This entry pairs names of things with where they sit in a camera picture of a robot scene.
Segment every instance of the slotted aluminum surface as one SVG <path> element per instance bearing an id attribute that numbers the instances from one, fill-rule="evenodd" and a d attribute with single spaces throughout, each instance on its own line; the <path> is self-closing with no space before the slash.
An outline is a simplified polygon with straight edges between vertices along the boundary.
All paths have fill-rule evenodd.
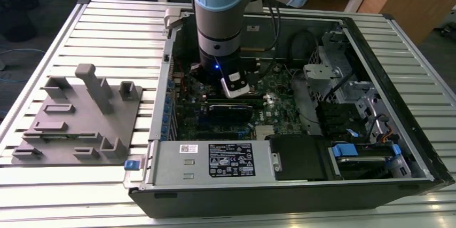
<path id="1" fill-rule="evenodd" d="M 41 86 L 51 75 L 70 76 L 79 63 L 94 63 L 110 84 L 134 80 L 145 87 L 131 158 L 147 152 L 149 130 L 166 37 L 163 16 L 182 4 L 93 0 L 79 4 L 49 50 L 0 129 L 0 164 L 9 165 L 23 131 L 47 97 Z M 456 174 L 455 95 L 395 22 L 377 14 L 283 10 L 285 13 L 353 17 L 397 88 L 453 174 Z M 374 210 L 227 218 L 150 219 L 123 187 L 123 167 L 0 169 L 0 227 L 174 225 L 214 227 L 455 227 L 456 185 L 410 196 Z M 134 172 L 131 181 L 141 181 Z"/>

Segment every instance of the warning label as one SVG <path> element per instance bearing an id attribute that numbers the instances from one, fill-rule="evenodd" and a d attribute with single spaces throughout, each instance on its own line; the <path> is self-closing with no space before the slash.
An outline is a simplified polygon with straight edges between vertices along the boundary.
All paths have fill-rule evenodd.
<path id="1" fill-rule="evenodd" d="M 255 176 L 253 144 L 210 144 L 210 175 Z"/>

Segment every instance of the black cable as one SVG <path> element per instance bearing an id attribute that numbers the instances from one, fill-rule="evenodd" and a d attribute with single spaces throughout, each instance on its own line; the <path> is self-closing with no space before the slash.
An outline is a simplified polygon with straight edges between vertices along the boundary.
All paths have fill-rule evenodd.
<path id="1" fill-rule="evenodd" d="M 278 5 L 278 0 L 274 0 L 275 2 L 275 7 L 277 7 L 277 13 L 278 13 L 278 28 L 277 28 L 277 37 L 275 37 L 275 40 L 271 44 L 271 46 L 266 49 L 266 52 L 270 51 L 277 45 L 278 45 L 278 40 L 279 40 L 279 35 L 281 35 L 281 10 L 279 10 L 279 5 Z M 270 12 L 271 12 L 271 16 L 273 16 L 273 19 L 275 18 L 275 15 L 274 15 L 274 12 L 273 12 L 273 9 L 270 9 Z"/>
<path id="2" fill-rule="evenodd" d="M 385 115 L 383 113 L 379 113 L 379 114 L 375 116 L 374 120 L 373 120 L 370 129 L 369 129 L 369 132 L 367 132 L 367 134 L 366 134 L 366 143 L 370 142 L 374 127 L 375 127 L 375 125 L 377 125 L 378 119 L 379 119 L 382 116 L 386 116 L 386 115 Z"/>
<path id="3" fill-rule="evenodd" d="M 347 74 L 347 76 L 339 81 L 338 85 L 330 90 L 329 94 L 323 98 L 323 101 L 326 101 L 329 97 L 331 96 L 331 94 L 334 94 L 338 91 L 338 89 L 347 83 L 347 81 L 354 76 L 354 74 L 355 74 L 355 70 L 353 69 L 351 72 Z"/>
<path id="4" fill-rule="evenodd" d="M 279 40 L 279 36 L 281 36 L 281 10 L 279 10 L 279 6 L 278 6 L 278 1 L 275 1 L 275 8 L 277 8 L 277 13 L 278 13 L 278 19 L 275 19 L 275 14 L 274 14 L 274 11 L 273 11 L 273 5 L 271 5 L 271 2 L 270 0 L 266 0 L 266 4 L 269 6 L 269 9 L 270 9 L 270 13 L 271 13 L 271 18 L 273 18 L 273 25 L 274 25 L 274 32 L 275 32 L 275 40 L 271 44 L 271 46 L 269 48 L 265 49 L 265 52 L 270 51 L 274 47 L 278 47 L 278 40 Z M 278 55 L 278 50 L 277 50 L 277 53 L 274 55 L 274 58 L 273 58 L 273 62 L 269 66 L 269 68 L 266 69 L 266 71 L 259 75 L 259 78 L 258 78 L 258 81 L 261 79 L 265 78 L 265 76 L 271 72 L 273 68 L 274 68 L 274 65 L 275 65 L 275 60 L 277 60 L 277 55 Z"/>
<path id="5" fill-rule="evenodd" d="M 309 122 L 313 122 L 313 123 L 317 123 L 317 124 L 319 124 L 321 125 L 321 123 L 319 122 L 317 122 L 317 121 L 314 121 L 314 120 L 311 120 L 303 113 L 302 113 L 302 110 L 301 109 L 297 109 L 298 110 L 298 112 L 299 112 L 299 114 L 303 116 L 303 118 L 309 121 Z"/>
<path id="6" fill-rule="evenodd" d="M 289 40 L 287 40 L 287 49 L 289 49 L 289 53 L 287 53 L 287 59 L 289 59 L 289 63 L 294 61 L 294 46 L 295 46 L 295 41 L 297 41 L 297 38 L 299 37 L 299 35 L 310 35 L 310 37 L 313 39 L 310 39 L 310 37 L 307 37 L 306 41 L 310 42 L 310 41 L 314 41 L 315 43 L 315 50 L 318 50 L 319 48 L 319 39 L 317 38 L 315 34 L 309 30 L 309 29 L 301 29 L 299 31 L 297 31 L 295 33 L 293 33 L 293 35 L 290 36 Z M 309 51 L 299 51 L 305 56 L 307 56 L 310 53 Z"/>

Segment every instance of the floor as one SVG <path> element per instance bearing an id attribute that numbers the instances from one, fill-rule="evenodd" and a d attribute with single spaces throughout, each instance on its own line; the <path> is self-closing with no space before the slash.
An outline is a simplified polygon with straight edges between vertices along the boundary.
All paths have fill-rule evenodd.
<path id="1" fill-rule="evenodd" d="M 30 18 L 38 27 L 39 36 L 25 43 L 10 43 L 0 36 L 0 49 L 34 48 L 45 51 L 49 49 L 78 0 L 39 1 L 41 7 L 30 11 Z M 190 3 L 191 0 L 171 1 Z M 434 31 L 419 48 L 455 91 L 456 41 L 443 38 L 439 32 Z M 35 52 L 13 52 L 0 55 L 0 58 L 7 64 L 7 68 L 0 71 L 0 78 L 19 81 L 30 78 L 41 62 L 42 54 Z M 25 85 L 26 82 L 7 83 L 0 81 L 0 120 L 6 116 L 6 112 L 10 110 Z"/>

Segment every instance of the sticker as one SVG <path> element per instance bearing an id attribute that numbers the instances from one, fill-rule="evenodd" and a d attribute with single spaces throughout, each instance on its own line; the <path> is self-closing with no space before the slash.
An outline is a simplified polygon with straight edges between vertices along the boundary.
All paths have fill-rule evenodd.
<path id="1" fill-rule="evenodd" d="M 198 153 L 199 145 L 198 144 L 182 144 L 179 153 Z"/>
<path id="2" fill-rule="evenodd" d="M 255 176 L 253 144 L 210 144 L 210 176 Z"/>
<path id="3" fill-rule="evenodd" d="M 259 31 L 261 31 L 261 27 L 259 27 L 259 26 L 253 26 L 253 25 L 250 25 L 250 26 L 247 27 L 247 31 L 249 31 L 249 32 L 259 32 Z"/>

